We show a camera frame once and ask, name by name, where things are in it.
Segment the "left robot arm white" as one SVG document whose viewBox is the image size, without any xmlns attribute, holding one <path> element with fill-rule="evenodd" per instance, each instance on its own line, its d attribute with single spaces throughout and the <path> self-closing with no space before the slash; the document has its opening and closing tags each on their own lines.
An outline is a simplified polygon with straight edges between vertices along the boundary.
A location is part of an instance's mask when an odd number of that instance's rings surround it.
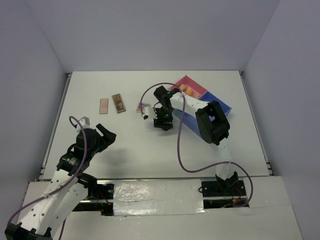
<svg viewBox="0 0 320 240">
<path fill-rule="evenodd" d="M 8 223 L 8 240 L 52 240 L 82 200 L 97 196 L 97 179 L 84 171 L 96 154 L 115 142 L 116 134 L 101 124 L 95 129 L 78 125 L 77 132 L 42 196 L 26 204 L 30 210 L 18 223 Z"/>
</svg>

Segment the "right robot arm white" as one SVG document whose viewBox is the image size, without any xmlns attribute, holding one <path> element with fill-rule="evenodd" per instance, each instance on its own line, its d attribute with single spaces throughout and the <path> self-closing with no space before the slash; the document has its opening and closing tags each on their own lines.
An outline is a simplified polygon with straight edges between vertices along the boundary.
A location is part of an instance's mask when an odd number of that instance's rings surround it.
<svg viewBox="0 0 320 240">
<path fill-rule="evenodd" d="M 216 100 L 211 102 L 193 98 L 178 88 L 171 90 L 159 86 L 153 95 L 161 104 L 160 108 L 150 110 L 147 116 L 153 118 L 153 125 L 165 131 L 173 127 L 172 112 L 181 111 L 180 123 L 177 136 L 177 158 L 181 168 L 187 173 L 199 173 L 212 167 L 215 169 L 217 189 L 221 195 L 228 196 L 235 189 L 239 177 L 236 172 L 231 173 L 232 157 L 228 145 L 230 123 L 220 105 Z M 207 144 L 217 146 L 222 161 L 202 167 L 196 170 L 189 170 L 184 167 L 180 155 L 180 139 L 182 123 L 185 114 L 192 115 L 197 122 L 198 132 L 202 140 Z"/>
</svg>

